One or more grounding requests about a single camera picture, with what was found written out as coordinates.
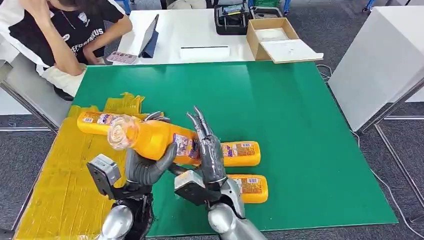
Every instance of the metal table leg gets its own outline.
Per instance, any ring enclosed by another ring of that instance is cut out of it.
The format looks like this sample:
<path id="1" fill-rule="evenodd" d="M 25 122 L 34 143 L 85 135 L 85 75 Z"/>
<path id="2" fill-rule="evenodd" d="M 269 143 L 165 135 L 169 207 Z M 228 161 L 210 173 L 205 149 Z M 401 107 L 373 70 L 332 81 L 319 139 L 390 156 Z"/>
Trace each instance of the metal table leg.
<path id="1" fill-rule="evenodd" d="M 28 112 L 39 118 L 49 129 L 57 134 L 59 127 L 50 121 L 50 119 L 48 119 L 44 114 L 39 112 L 35 107 L 33 107 L 25 98 L 17 93 L 15 89 L 6 82 L 6 78 L 12 69 L 13 67 L 8 62 L 4 60 L 0 62 L 0 88 L 12 96 L 18 103 L 26 108 Z"/>
<path id="2" fill-rule="evenodd" d="M 386 116 L 384 120 L 424 120 L 424 116 Z"/>
<path id="3" fill-rule="evenodd" d="M 424 214 L 418 217 L 410 217 L 408 218 L 408 222 L 411 224 L 422 223 L 424 222 Z"/>
<path id="4" fill-rule="evenodd" d="M 393 2 L 393 0 L 387 0 L 385 2 L 385 5 L 384 6 L 391 6 L 392 5 L 392 2 Z"/>
<path id="5" fill-rule="evenodd" d="M 390 105 L 385 111 L 383 111 L 380 115 L 372 119 L 365 127 L 362 127 L 359 132 L 364 133 L 369 127 L 372 125 L 376 125 L 380 123 L 383 119 L 393 113 L 396 109 L 398 109 L 402 104 L 405 103 L 410 97 L 412 97 L 416 92 L 418 92 L 421 88 L 424 87 L 424 77 L 421 78 L 414 86 L 412 86 L 408 91 L 406 91 L 398 100 Z"/>
<path id="6" fill-rule="evenodd" d="M 404 163 L 401 161 L 401 159 L 399 158 L 395 149 L 390 144 L 389 140 L 387 139 L 387 137 L 384 134 L 381 127 L 378 124 L 375 124 L 374 127 L 377 130 L 378 134 L 380 135 L 381 139 L 383 140 L 384 145 L 386 146 L 386 148 L 390 152 L 394 161 L 396 162 L 397 166 L 399 167 L 400 171 L 402 172 L 403 176 L 406 178 L 409 185 L 411 186 L 411 188 L 412 188 L 416 198 L 418 199 L 419 203 L 421 204 L 422 208 L 424 209 L 424 197 L 421 194 L 420 190 L 418 189 L 417 185 L 415 184 L 414 180 L 412 179 L 411 175 L 409 174 L 408 170 L 406 169 Z"/>
<path id="7" fill-rule="evenodd" d="M 0 132 L 50 132 L 51 129 L 46 126 L 13 126 L 0 127 Z"/>

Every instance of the yellow cloth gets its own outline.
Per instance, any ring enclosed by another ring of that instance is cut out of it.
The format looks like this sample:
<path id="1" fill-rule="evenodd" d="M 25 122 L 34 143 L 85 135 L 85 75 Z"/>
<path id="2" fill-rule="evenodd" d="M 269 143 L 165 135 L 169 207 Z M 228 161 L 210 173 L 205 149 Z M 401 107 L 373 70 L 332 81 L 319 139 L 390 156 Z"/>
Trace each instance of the yellow cloth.
<path id="1" fill-rule="evenodd" d="M 127 92 L 122 95 L 122 98 L 109 98 L 104 112 L 139 115 L 144 97 Z M 98 111 L 95 106 L 84 109 Z M 85 240 L 99 234 L 113 200 L 98 192 L 86 163 L 104 154 L 123 173 L 125 151 L 112 149 L 106 136 L 81 132 L 77 127 L 81 110 L 79 106 L 71 106 L 60 126 L 15 239 Z M 122 176 L 115 187 L 122 186 L 124 181 Z"/>

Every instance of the plastic bottle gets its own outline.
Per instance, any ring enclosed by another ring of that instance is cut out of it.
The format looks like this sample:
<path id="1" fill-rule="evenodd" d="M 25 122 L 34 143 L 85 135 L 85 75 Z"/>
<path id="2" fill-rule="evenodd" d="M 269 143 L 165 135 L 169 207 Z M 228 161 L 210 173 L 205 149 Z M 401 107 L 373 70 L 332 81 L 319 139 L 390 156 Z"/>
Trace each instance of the plastic bottle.
<path id="1" fill-rule="evenodd" d="M 82 112 L 78 128 L 87 134 L 108 135 L 114 149 L 133 148 L 145 158 L 159 160 L 170 143 L 178 144 L 177 164 L 199 165 L 199 140 L 195 131 L 163 121 L 141 121 L 136 117 L 103 112 Z M 261 161 L 255 141 L 221 143 L 224 166 L 256 166 Z"/>
<path id="2" fill-rule="evenodd" d="M 164 121 L 141 121 L 122 115 L 110 126 L 107 140 L 116 150 L 133 148 L 141 156 L 159 160 L 167 146 L 177 143 L 175 163 L 199 164 L 199 144 L 196 133 L 190 129 Z"/>
<path id="3" fill-rule="evenodd" d="M 261 204 L 268 199 L 267 179 L 262 175 L 228 174 L 237 183 L 245 204 Z"/>
<path id="4" fill-rule="evenodd" d="M 122 114 L 83 111 L 76 120 L 81 132 L 86 134 L 108 135 L 108 130 L 115 119 Z"/>

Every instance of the green mat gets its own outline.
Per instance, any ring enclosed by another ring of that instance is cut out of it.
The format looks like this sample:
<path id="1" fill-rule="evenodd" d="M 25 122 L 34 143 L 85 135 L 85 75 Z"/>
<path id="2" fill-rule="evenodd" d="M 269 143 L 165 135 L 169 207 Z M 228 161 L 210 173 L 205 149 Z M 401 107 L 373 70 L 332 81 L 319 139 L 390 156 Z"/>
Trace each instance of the green mat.
<path id="1" fill-rule="evenodd" d="M 143 112 L 164 111 L 187 128 L 185 112 L 197 105 L 222 142 L 259 142 L 258 166 L 227 172 L 267 178 L 268 201 L 245 206 L 260 230 L 398 222 L 312 62 L 94 66 L 73 104 L 104 106 L 123 92 L 146 96 Z M 212 233 L 204 206 L 173 187 L 168 172 L 153 187 L 149 235 Z"/>

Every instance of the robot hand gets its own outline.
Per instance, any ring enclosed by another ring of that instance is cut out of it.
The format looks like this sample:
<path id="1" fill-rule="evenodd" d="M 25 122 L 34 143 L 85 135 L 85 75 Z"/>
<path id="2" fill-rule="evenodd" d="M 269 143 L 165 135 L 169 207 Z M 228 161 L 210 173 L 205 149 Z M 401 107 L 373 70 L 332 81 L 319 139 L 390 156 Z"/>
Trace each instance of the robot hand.
<path id="1" fill-rule="evenodd" d="M 161 112 L 149 114 L 144 121 L 157 120 L 169 123 L 170 119 L 161 116 Z M 125 155 L 125 177 L 130 183 L 141 186 L 155 184 L 162 174 L 169 168 L 177 155 L 177 144 L 168 145 L 165 154 L 158 161 L 147 159 L 138 154 L 134 149 L 128 148 Z"/>
<path id="2" fill-rule="evenodd" d="M 201 178 L 207 187 L 202 190 L 204 186 L 194 186 L 195 181 L 189 180 L 183 187 L 175 189 L 175 192 L 182 194 L 183 198 L 186 197 L 195 204 L 206 201 L 210 227 L 219 234 L 220 239 L 266 240 L 255 225 L 246 218 L 245 205 L 241 198 L 239 186 L 236 181 L 226 175 L 220 140 L 213 134 L 203 114 L 196 106 L 194 106 L 194 111 L 195 115 L 187 112 L 187 116 L 193 122 L 199 138 Z M 200 178 L 193 170 L 188 170 L 180 176 L 184 179 Z M 210 192 L 219 192 L 220 194 L 210 194 Z"/>
<path id="3" fill-rule="evenodd" d="M 169 122 L 169 118 L 161 116 L 159 111 L 144 120 Z M 117 164 L 110 158 L 99 155 L 87 164 L 99 192 L 116 200 L 103 223 L 99 240 L 144 239 L 154 219 L 152 185 L 173 163 L 176 155 L 176 143 L 168 145 L 158 161 L 142 157 L 128 148 L 125 155 L 126 183 L 120 188 L 113 186 L 121 175 Z"/>
<path id="4" fill-rule="evenodd" d="M 203 175 L 203 181 L 212 190 L 219 190 L 219 187 L 227 179 L 224 169 L 224 156 L 221 148 L 221 142 L 214 135 L 212 129 L 205 121 L 202 112 L 194 106 L 195 114 L 187 112 L 191 119 L 194 129 L 200 143 L 200 169 Z"/>

